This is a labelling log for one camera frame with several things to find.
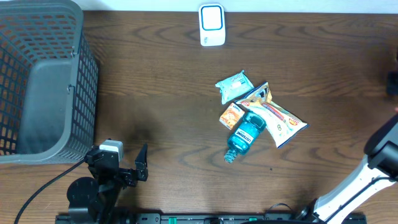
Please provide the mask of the small orange box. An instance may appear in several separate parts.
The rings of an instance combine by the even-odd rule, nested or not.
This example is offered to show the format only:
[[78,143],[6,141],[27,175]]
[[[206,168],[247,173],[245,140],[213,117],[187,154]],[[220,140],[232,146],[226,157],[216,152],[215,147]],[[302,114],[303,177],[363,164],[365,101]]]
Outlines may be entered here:
[[231,103],[221,114],[219,122],[229,130],[232,130],[240,119],[245,115],[245,111],[236,103]]

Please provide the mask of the blue Listerine mouthwash bottle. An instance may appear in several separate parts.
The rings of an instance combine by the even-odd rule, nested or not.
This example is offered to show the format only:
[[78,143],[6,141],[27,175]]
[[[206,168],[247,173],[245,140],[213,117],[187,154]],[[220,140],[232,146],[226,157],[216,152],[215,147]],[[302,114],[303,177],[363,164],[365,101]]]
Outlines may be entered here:
[[251,111],[245,114],[241,124],[227,141],[228,150],[224,160],[231,164],[238,155],[246,155],[266,126],[265,120],[258,114]]

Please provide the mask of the light blue tissue pack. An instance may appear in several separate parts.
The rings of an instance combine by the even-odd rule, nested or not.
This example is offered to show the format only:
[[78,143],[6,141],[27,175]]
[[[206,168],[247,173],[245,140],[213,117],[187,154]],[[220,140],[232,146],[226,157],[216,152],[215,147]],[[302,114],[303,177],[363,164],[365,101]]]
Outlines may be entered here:
[[220,89],[222,105],[254,89],[254,85],[244,72],[245,70],[241,70],[215,84],[215,87]]

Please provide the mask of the yellow wet wipes packet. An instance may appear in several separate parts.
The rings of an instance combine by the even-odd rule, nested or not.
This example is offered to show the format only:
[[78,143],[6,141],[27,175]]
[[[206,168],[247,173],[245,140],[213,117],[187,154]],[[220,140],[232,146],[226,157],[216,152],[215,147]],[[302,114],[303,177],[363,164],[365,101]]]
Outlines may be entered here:
[[272,101],[271,89],[267,82],[251,90],[235,103],[259,115],[265,121],[277,148],[308,127],[306,122]]

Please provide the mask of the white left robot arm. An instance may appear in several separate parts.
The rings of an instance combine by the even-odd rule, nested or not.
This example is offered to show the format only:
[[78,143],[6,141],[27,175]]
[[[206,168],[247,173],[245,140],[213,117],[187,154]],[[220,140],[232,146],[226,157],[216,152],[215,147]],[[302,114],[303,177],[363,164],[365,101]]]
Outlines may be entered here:
[[127,187],[135,187],[148,178],[147,148],[144,144],[135,168],[121,168],[123,143],[107,139],[85,156],[91,177],[81,177],[69,186],[68,214],[56,217],[57,223],[132,223],[128,212],[116,208],[118,196]]

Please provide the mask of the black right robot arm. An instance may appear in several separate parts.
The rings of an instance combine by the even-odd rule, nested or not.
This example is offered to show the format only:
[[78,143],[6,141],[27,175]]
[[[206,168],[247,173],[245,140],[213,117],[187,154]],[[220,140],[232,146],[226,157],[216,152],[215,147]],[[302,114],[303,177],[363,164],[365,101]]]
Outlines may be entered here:
[[361,162],[331,192],[307,205],[294,219],[307,223],[342,223],[363,202],[397,183],[397,115],[367,141]]

